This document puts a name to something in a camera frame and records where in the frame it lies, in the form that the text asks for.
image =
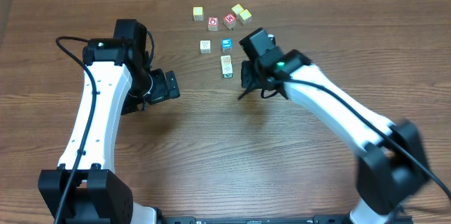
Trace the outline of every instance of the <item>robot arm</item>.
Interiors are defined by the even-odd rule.
[[[180,96],[174,72],[150,70],[153,54],[145,51],[147,34],[152,40],[136,20],[118,20],[113,39],[91,39],[83,49],[83,63],[95,80],[97,93],[93,93],[85,72],[82,101],[68,146],[58,168],[42,170],[38,182],[56,223],[60,221],[57,216],[64,223],[157,222],[157,210],[133,202],[130,188],[114,175],[114,146],[121,115],[138,111],[138,104],[145,110],[146,104]],[[93,94],[97,97],[94,116],[77,164]],[[82,181],[87,183],[86,188],[78,188]],[[70,196],[59,209],[66,185]]]
[[[261,28],[240,44],[249,57],[242,62],[244,94],[263,89],[263,97],[264,90],[275,90],[311,111],[356,155],[357,191],[362,198],[348,217],[351,223],[387,223],[400,204],[428,182],[429,177],[399,149],[393,149],[393,157],[385,155],[394,142],[428,168],[419,132],[411,122],[396,126],[365,108],[335,86],[304,54],[296,50],[283,54],[273,35]]]
[[[321,72],[317,65],[302,66],[291,73],[290,76],[294,80],[313,82],[334,91],[356,111],[373,123],[380,131],[386,135],[391,134],[390,126],[394,125],[392,121],[370,111],[355,101],[339,87],[334,85]],[[378,134],[363,124],[349,109],[344,107],[331,95],[311,86],[291,82],[284,83],[284,90],[291,101],[312,112],[339,136],[356,156],[366,154],[365,146],[368,143],[378,145],[383,141]],[[377,214],[361,199],[355,209],[350,213],[350,220],[352,223],[358,224],[385,224],[393,216],[393,213],[386,215]]]

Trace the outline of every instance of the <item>red block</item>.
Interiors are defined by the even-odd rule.
[[[218,31],[218,18],[217,17],[209,17],[209,30],[210,31]]]
[[[226,17],[224,17],[224,25],[231,29],[237,25],[237,18],[232,14],[229,13]]]

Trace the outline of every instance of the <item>wooden block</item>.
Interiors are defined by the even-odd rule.
[[[232,39],[231,38],[222,39],[221,46],[223,47],[223,53],[231,52],[232,51],[232,47],[233,47]]]
[[[232,29],[237,25],[237,18],[232,13],[229,13],[226,17],[224,17],[224,25],[228,29]]]
[[[194,20],[204,20],[204,9],[201,6],[192,8],[192,15]]]
[[[233,12],[233,14],[235,14],[235,16],[238,18],[238,19],[240,19],[240,13],[241,12],[243,12],[245,9],[241,6],[241,5],[239,5],[239,4],[236,4],[234,7],[232,7],[232,12]]]
[[[219,23],[217,17],[209,17],[209,30],[210,31],[218,31]]]
[[[202,54],[211,53],[210,40],[202,40],[200,42],[200,53]]]
[[[223,77],[233,77],[232,58],[230,55],[221,56],[221,66],[223,68]]]
[[[251,22],[252,14],[246,9],[240,13],[240,20],[243,25],[246,25]]]

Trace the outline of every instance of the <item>blue block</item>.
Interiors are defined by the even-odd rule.
[[[221,45],[223,47],[223,52],[229,52],[232,51],[232,39],[231,38],[227,38],[227,39],[223,39],[221,42]]]

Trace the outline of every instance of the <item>toy block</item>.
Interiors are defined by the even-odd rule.
[[[211,53],[210,40],[202,40],[200,42],[200,53],[202,54]]]
[[[204,9],[201,6],[192,8],[194,20],[204,20]]]
[[[237,18],[232,13],[229,13],[226,17],[224,17],[224,25],[228,29],[232,29],[237,25]]]
[[[232,39],[231,38],[222,39],[221,46],[223,47],[223,53],[231,52],[233,47]]]
[[[238,18],[238,19],[240,19],[240,13],[241,12],[243,12],[245,9],[241,6],[241,5],[239,5],[239,4],[236,4],[234,7],[232,7],[232,12],[233,12],[233,14],[235,14],[235,16]]]
[[[240,13],[240,21],[243,25],[250,23],[252,20],[252,14],[246,9]]]
[[[209,17],[209,30],[218,31],[219,23],[217,17]]]
[[[223,77],[233,77],[232,59],[230,55],[221,56],[221,66],[223,68]]]

